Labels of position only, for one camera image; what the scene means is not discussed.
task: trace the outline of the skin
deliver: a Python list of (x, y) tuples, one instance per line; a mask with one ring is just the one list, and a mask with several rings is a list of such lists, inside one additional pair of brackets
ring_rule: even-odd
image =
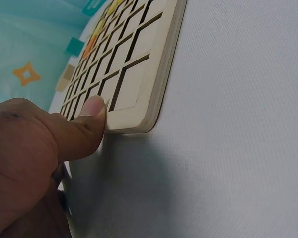
[(98, 96), (89, 98), (71, 122), (26, 99), (0, 104), (1, 238), (71, 237), (58, 200), (62, 162), (97, 150), (105, 118)]

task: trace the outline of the gray fabric surface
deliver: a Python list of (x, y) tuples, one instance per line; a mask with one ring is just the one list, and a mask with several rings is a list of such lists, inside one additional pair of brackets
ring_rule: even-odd
[(71, 171), (82, 237), (298, 238), (298, 0), (188, 0), (154, 130)]

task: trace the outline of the wooden board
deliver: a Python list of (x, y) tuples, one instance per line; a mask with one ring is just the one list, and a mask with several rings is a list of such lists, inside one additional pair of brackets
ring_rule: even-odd
[(186, 0), (114, 0), (75, 69), (61, 113), (74, 119), (86, 99), (108, 103), (107, 133), (143, 133), (156, 123)]

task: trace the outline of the orange star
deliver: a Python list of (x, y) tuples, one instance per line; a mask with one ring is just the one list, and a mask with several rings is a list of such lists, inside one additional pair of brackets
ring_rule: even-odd
[(25, 87), (30, 82), (41, 79), (41, 76), (33, 70), (31, 63), (27, 63), (23, 68), (15, 69), (13, 74), (20, 80), (22, 87)]

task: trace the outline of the wooden grid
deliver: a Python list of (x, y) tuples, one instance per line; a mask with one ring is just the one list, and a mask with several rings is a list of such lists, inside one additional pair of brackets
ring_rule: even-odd
[[(164, 51), (163, 48), (155, 47), (155, 45), (164, 46), (167, 41), (169, 35), (162, 33), (161, 30), (172, 33), (171, 21), (174, 21), (173, 15), (176, 6), (179, 5), (175, 4), (176, 2), (178, 1), (123, 0), (111, 14), (107, 14), (108, 9), (105, 10), (102, 17), (105, 23), (97, 40), (93, 42), (91, 50), (84, 52), (81, 57), (66, 93), (61, 113), (68, 120), (77, 117), (86, 99), (93, 95), (102, 96), (108, 103), (109, 121), (111, 115), (116, 116), (113, 112), (117, 111), (126, 111), (127, 114), (123, 113), (126, 120), (128, 120), (127, 117), (136, 120), (135, 113), (128, 114), (126, 109), (136, 108), (139, 103), (139, 94), (144, 84), (143, 78), (146, 70), (150, 68), (148, 65), (153, 65), (153, 60), (161, 61), (163, 58), (162, 52), (158, 52), (158, 48)], [(173, 30), (175, 36), (179, 29), (177, 27)], [(154, 76), (151, 77), (152, 80), (155, 81), (158, 76), (157, 67), (152, 76)], [(151, 88), (149, 93), (152, 94), (153, 90), (154, 88)], [(149, 103), (146, 103), (144, 107), (148, 110)], [(131, 127), (135, 128), (127, 124), (117, 126), (117, 123), (119, 122), (111, 123), (112, 126), (108, 124), (107, 129), (128, 132)], [(140, 129), (138, 132), (144, 132), (144, 130), (148, 129)]]

